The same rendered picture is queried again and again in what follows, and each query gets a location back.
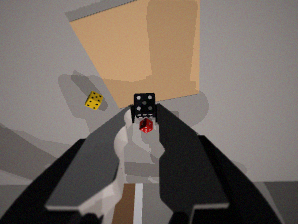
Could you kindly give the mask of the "black die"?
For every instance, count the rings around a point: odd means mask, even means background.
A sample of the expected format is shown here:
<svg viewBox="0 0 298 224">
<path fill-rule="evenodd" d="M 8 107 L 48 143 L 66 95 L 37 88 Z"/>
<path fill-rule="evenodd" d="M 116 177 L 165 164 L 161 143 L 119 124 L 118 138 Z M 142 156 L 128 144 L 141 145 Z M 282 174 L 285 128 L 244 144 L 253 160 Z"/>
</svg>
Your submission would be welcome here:
<svg viewBox="0 0 298 224">
<path fill-rule="evenodd" d="M 134 114 L 137 118 L 155 118 L 155 94 L 134 94 Z"/>
</svg>

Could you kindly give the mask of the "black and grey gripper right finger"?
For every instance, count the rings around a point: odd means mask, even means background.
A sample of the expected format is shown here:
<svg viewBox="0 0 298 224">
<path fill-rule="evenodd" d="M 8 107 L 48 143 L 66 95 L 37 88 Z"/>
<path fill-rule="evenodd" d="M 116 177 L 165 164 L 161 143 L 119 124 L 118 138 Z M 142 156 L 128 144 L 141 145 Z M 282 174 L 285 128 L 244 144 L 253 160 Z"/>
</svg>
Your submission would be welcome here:
<svg viewBox="0 0 298 224">
<path fill-rule="evenodd" d="M 160 121 L 160 123 L 159 123 Z M 189 224 L 282 224 L 250 179 L 206 136 L 155 104 L 160 198 Z"/>
</svg>

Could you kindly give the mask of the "tan flat mat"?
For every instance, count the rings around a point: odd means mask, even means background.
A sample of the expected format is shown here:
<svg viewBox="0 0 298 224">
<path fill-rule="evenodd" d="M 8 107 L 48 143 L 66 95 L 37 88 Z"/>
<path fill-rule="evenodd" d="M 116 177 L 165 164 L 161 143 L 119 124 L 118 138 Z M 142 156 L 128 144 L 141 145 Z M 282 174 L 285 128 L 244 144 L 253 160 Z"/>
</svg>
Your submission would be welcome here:
<svg viewBox="0 0 298 224">
<path fill-rule="evenodd" d="M 69 22 L 119 108 L 199 94 L 200 0 L 135 0 Z"/>
</svg>

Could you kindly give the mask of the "red die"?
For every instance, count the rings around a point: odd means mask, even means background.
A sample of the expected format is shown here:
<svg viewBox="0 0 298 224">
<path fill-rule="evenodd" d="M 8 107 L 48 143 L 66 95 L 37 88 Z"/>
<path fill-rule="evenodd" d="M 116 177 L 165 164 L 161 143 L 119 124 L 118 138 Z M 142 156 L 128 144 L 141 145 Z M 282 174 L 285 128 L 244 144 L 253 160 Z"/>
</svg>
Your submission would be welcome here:
<svg viewBox="0 0 298 224">
<path fill-rule="evenodd" d="M 139 130 L 148 133 L 149 131 L 153 130 L 153 122 L 145 118 L 140 122 Z"/>
</svg>

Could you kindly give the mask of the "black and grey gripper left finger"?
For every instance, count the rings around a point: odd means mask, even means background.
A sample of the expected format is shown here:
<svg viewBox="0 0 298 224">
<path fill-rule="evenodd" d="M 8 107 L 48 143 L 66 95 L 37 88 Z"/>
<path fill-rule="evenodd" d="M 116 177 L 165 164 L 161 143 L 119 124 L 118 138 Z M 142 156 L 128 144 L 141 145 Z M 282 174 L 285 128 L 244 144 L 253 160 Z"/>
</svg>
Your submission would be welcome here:
<svg viewBox="0 0 298 224">
<path fill-rule="evenodd" d="M 112 224 L 123 194 L 127 130 L 134 120 L 131 104 L 79 139 L 19 195 L 0 224 L 79 224 L 86 213 Z"/>
</svg>

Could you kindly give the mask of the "yellow die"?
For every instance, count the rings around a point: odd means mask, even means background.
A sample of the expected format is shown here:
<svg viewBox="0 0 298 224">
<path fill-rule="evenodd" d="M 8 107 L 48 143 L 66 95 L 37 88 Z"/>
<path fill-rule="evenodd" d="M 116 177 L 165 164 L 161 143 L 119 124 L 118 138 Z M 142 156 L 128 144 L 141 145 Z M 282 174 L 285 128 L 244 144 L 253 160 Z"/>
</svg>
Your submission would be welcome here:
<svg viewBox="0 0 298 224">
<path fill-rule="evenodd" d="M 85 102 L 85 106 L 90 107 L 94 110 L 97 110 L 97 108 L 100 106 L 101 102 L 102 102 L 103 96 L 91 91 L 90 95 L 88 96 L 86 102 Z"/>
</svg>

